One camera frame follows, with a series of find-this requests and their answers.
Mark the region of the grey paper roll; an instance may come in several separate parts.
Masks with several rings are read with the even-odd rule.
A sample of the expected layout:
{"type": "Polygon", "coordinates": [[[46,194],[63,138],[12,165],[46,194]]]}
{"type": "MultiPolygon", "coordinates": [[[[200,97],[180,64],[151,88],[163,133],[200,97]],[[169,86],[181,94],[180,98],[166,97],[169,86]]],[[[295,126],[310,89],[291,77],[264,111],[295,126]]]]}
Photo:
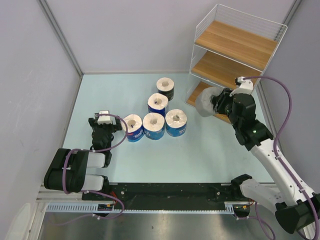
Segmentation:
{"type": "Polygon", "coordinates": [[[195,100],[195,109],[202,117],[210,117],[216,114],[212,100],[222,93],[223,89],[218,86],[205,88],[195,100]]]}

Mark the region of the blue monster paper roll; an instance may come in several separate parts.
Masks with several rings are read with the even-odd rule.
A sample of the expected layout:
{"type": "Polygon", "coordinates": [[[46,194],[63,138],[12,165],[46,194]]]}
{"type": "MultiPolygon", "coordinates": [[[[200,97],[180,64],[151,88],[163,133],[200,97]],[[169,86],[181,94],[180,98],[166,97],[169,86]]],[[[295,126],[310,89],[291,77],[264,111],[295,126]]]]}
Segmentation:
{"type": "Polygon", "coordinates": [[[187,115],[180,109],[172,109],[165,115],[165,129],[172,137],[182,136],[187,129],[187,115]]]}

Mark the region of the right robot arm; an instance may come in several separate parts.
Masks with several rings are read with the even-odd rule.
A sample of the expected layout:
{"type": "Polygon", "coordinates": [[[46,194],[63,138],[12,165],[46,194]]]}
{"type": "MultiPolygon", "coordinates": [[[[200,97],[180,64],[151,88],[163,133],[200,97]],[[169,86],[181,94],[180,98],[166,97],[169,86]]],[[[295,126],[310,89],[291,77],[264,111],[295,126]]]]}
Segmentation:
{"type": "Polygon", "coordinates": [[[253,199],[273,213],[289,234],[313,224],[314,237],[320,234],[320,195],[309,187],[291,167],[265,124],[256,116],[256,102],[250,91],[210,87],[201,101],[209,115],[228,118],[240,145],[255,156],[269,173],[278,191],[258,183],[249,175],[234,179],[231,196],[242,201],[253,199]]]}

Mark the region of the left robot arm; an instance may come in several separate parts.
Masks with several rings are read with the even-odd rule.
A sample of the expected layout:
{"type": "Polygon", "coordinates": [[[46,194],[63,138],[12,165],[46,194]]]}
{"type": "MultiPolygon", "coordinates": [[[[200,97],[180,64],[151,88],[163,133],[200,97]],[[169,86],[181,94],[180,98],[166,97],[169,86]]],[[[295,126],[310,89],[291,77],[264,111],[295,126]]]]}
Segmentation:
{"type": "Polygon", "coordinates": [[[109,166],[114,133],[126,130],[127,124],[119,116],[109,111],[100,111],[88,119],[92,128],[90,149],[59,148],[44,176],[43,184],[47,190],[63,191],[66,194],[89,192],[100,200],[110,196],[108,178],[87,173],[88,169],[102,169],[109,166]]]}

